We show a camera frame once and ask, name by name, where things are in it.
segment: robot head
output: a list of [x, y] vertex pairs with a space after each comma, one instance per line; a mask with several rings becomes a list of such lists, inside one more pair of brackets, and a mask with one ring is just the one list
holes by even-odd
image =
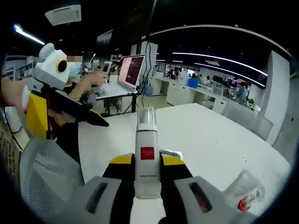
[[54, 45], [48, 43], [41, 49], [39, 57], [44, 62], [36, 64], [32, 76], [51, 87], [63, 90], [70, 74], [66, 54], [62, 50], [55, 50]]

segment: white bottle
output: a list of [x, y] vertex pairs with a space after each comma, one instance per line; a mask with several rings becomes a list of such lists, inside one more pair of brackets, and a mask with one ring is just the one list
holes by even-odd
[[158, 132], [153, 107], [138, 112], [134, 186], [135, 196], [139, 199], [159, 198], [161, 195]]

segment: face mask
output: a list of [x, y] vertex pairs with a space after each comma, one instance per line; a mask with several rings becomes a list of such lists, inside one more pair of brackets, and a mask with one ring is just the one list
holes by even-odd
[[82, 68], [82, 62], [73, 62], [70, 70], [70, 78], [76, 77]]

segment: robot eye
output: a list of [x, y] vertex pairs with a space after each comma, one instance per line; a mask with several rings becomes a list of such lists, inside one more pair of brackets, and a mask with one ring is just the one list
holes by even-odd
[[60, 61], [58, 61], [57, 65], [56, 65], [56, 71], [57, 73], [62, 73], [65, 71], [67, 66], [67, 62], [66, 60], [62, 59]]

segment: black ceiling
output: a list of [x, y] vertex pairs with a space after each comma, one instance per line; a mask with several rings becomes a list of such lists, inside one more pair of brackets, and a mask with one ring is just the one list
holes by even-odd
[[[62, 5], [62, 1], [43, 1], [43, 5], [24, 4], [16, 15], [16, 23], [24, 31], [44, 42], [52, 42], [56, 49], [66, 54], [86, 55], [96, 51], [96, 37], [107, 32], [121, 20], [122, 15], [134, 8], [134, 1], [85, 0], [81, 3], [82, 21], [52, 26], [44, 13]], [[235, 60], [259, 70], [267, 64], [271, 50], [288, 60], [297, 56], [298, 43], [295, 41], [295, 7], [272, 2], [248, 1], [193, 1], [157, 0], [157, 6], [149, 33], [183, 25], [213, 24], [251, 30], [264, 35], [287, 49], [291, 58], [273, 44], [252, 34], [224, 28], [189, 28], [151, 36], [149, 41], [158, 44], [158, 59], [167, 62], [184, 61], [184, 64], [206, 64], [207, 58], [200, 56], [173, 55], [172, 52], [198, 53]], [[38, 55], [42, 45], [18, 34], [12, 38], [10, 55]], [[254, 80], [260, 73], [244, 66], [219, 60], [221, 68], [231, 70]]]

